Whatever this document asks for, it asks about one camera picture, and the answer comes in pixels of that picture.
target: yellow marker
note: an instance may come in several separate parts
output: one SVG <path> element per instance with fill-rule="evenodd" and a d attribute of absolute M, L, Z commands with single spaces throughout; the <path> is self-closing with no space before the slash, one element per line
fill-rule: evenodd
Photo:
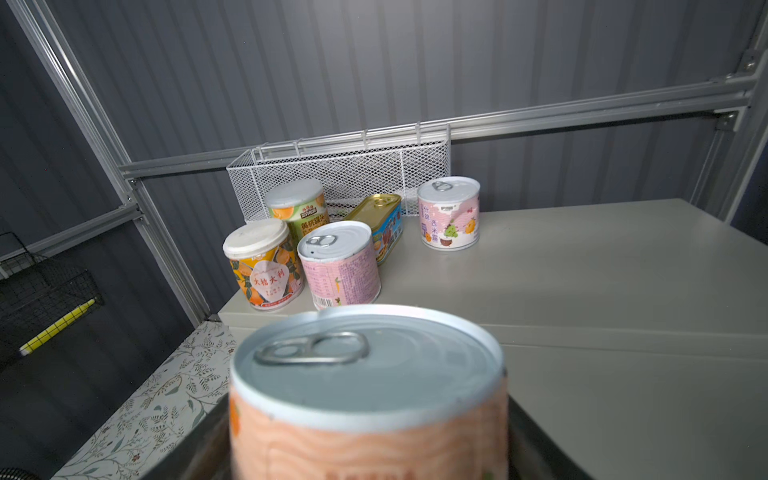
<path fill-rule="evenodd" d="M 70 313 L 64 315 L 62 318 L 56 320 L 56 323 L 49 326 L 34 339 L 31 339 L 25 343 L 20 349 L 18 349 L 18 352 L 22 356 L 27 356 L 34 352 L 35 349 L 40 347 L 40 345 L 52 339 L 54 335 L 61 332 L 64 328 L 71 325 L 75 320 L 83 316 L 88 311 L 88 308 L 90 308 L 94 303 L 96 303 L 96 299 L 90 299 L 86 303 L 83 303 L 82 305 L 72 310 Z"/>

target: floral tablecloth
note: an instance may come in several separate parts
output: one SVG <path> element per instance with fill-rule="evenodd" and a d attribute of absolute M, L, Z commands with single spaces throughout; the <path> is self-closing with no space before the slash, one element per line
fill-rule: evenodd
<path fill-rule="evenodd" d="M 227 393 L 236 346 L 224 324 L 202 322 L 53 479 L 148 472 Z"/>

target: green can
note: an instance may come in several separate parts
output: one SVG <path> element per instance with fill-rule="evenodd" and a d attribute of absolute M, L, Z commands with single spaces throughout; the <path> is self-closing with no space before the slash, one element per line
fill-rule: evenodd
<path fill-rule="evenodd" d="M 288 223 L 295 245 L 312 230 L 330 223 L 323 184 L 314 178 L 278 185 L 266 193 L 264 203 L 273 218 Z"/>

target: can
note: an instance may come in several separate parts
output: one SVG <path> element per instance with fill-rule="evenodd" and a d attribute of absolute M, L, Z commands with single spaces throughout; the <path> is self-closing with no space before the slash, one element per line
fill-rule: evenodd
<path fill-rule="evenodd" d="M 508 477 L 504 356 L 480 326 L 412 306 L 301 313 L 230 361 L 239 480 Z"/>
<path fill-rule="evenodd" d="M 314 178 L 278 185 L 264 195 L 272 218 L 285 220 L 297 245 L 304 235 L 330 223 L 323 184 Z"/>
<path fill-rule="evenodd" d="M 371 243 L 371 227 L 342 220 L 323 225 L 297 248 L 318 310 L 371 303 L 382 284 Z"/>
<path fill-rule="evenodd" d="M 371 227 L 376 265 L 384 263 L 389 252 L 400 239 L 401 202 L 402 197 L 395 194 L 371 195 L 344 217 L 344 220 L 357 220 Z"/>
<path fill-rule="evenodd" d="M 480 183 L 468 177 L 442 177 L 416 191 L 422 240 L 437 250 L 461 250 L 478 241 Z"/>
<path fill-rule="evenodd" d="M 288 226 L 267 218 L 230 233 L 222 246 L 237 284 L 256 310 L 274 310 L 299 296 L 304 282 Z"/>

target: gold can lid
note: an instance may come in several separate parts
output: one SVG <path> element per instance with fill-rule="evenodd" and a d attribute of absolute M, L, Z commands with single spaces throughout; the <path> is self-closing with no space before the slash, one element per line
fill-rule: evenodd
<path fill-rule="evenodd" d="M 366 197 L 344 220 L 366 223 L 371 230 L 378 230 L 384 220 L 400 205 L 402 197 L 397 194 L 376 194 Z"/>

